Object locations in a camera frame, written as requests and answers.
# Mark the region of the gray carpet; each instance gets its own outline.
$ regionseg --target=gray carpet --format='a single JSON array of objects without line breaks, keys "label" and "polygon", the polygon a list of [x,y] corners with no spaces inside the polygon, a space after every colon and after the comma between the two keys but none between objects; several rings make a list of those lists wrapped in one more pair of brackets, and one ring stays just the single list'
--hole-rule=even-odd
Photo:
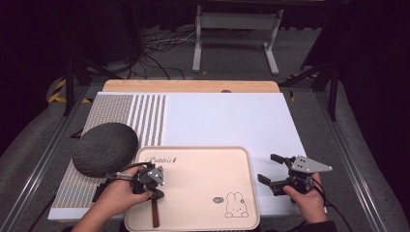
[{"label": "gray carpet", "polygon": [[[282,82],[288,75],[300,73],[300,66],[308,54],[319,30],[281,30],[274,45],[274,55],[278,62],[280,74],[272,76],[261,45],[267,33],[252,32],[239,37],[227,32],[208,33],[203,42],[201,72],[191,71],[194,43],[186,41],[167,52],[151,54],[160,64],[168,68],[177,68],[184,72],[186,79],[222,79],[222,80],[274,80]],[[146,67],[140,64],[132,69],[138,75],[149,78],[165,78],[161,69]],[[132,78],[144,78],[132,73]],[[179,71],[168,70],[173,79],[182,79]],[[104,77],[94,78],[88,89],[87,98],[93,98],[103,87]],[[307,155],[320,160],[334,168],[333,172],[322,175],[323,185],[328,198],[339,208],[350,223],[353,231],[372,231],[366,212],[360,202],[346,167],[340,157],[340,150],[330,127],[326,123],[328,115],[323,113],[316,94],[309,88],[292,88],[295,100],[291,101],[289,89],[281,89],[286,97],[291,115],[295,122]],[[75,112],[59,146],[55,149],[54,158],[45,172],[24,214],[18,221],[15,231],[27,231],[35,218],[41,213],[53,192],[59,186],[68,163],[71,159],[75,139],[70,135],[84,127],[91,103],[82,103]],[[37,165],[48,142],[52,139],[59,122],[62,120],[65,105],[53,102],[48,109],[26,127],[0,159],[0,221],[5,221],[13,208],[27,179]],[[401,207],[375,164],[371,153],[357,127],[342,86],[337,96],[337,126],[343,134],[352,159],[360,169],[371,193],[373,203],[388,231],[410,231]],[[328,209],[330,219],[337,223],[338,231],[347,231],[341,217]],[[57,222],[46,219],[48,211],[37,223],[34,231],[61,231],[73,222]],[[261,220],[262,230],[288,230],[302,221],[300,216],[264,217]],[[118,231],[119,221],[111,221],[106,231]]]}]

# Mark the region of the sleeve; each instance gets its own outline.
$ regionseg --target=sleeve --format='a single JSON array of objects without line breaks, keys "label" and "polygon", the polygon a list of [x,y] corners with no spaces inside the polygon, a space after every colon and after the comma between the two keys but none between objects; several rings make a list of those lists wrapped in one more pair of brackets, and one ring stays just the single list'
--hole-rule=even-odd
[{"label": "sleeve", "polygon": [[332,220],[324,222],[305,224],[299,227],[299,232],[337,232],[336,225]]}]

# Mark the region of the white striped pattern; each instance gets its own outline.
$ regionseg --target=white striped pattern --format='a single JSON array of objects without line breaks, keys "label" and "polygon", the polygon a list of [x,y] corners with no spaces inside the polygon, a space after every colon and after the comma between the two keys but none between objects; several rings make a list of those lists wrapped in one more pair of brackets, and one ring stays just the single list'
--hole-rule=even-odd
[{"label": "white striped pattern", "polygon": [[[98,93],[83,134],[100,124],[123,123],[135,130],[140,148],[160,146],[165,111],[164,95]],[[96,186],[104,181],[105,178],[90,178],[80,174],[71,161],[52,208],[91,207]]]}]

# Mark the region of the metal stand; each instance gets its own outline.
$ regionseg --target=metal stand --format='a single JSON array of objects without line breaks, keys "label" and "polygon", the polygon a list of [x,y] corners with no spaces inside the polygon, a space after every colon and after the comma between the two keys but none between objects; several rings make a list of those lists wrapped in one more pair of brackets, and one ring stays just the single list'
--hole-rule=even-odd
[{"label": "metal stand", "polygon": [[268,43],[264,43],[266,58],[273,75],[278,75],[278,66],[275,61],[272,48],[275,38],[278,34],[280,21],[283,15],[283,10],[279,10],[277,14],[221,14],[221,13],[203,13],[202,7],[197,6],[196,9],[196,42],[195,52],[193,53],[192,71],[199,73],[201,63],[202,28],[225,28],[225,29],[252,29],[252,30],[270,30],[272,31],[271,38]]}]

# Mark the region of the rabbit illustration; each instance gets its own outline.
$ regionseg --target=rabbit illustration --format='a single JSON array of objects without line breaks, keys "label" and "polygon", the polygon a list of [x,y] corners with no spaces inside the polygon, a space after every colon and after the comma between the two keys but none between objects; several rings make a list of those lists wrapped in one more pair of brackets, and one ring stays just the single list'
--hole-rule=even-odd
[{"label": "rabbit illustration", "polygon": [[229,192],[226,196],[226,200],[225,216],[227,218],[246,218],[249,215],[247,205],[240,192]]}]

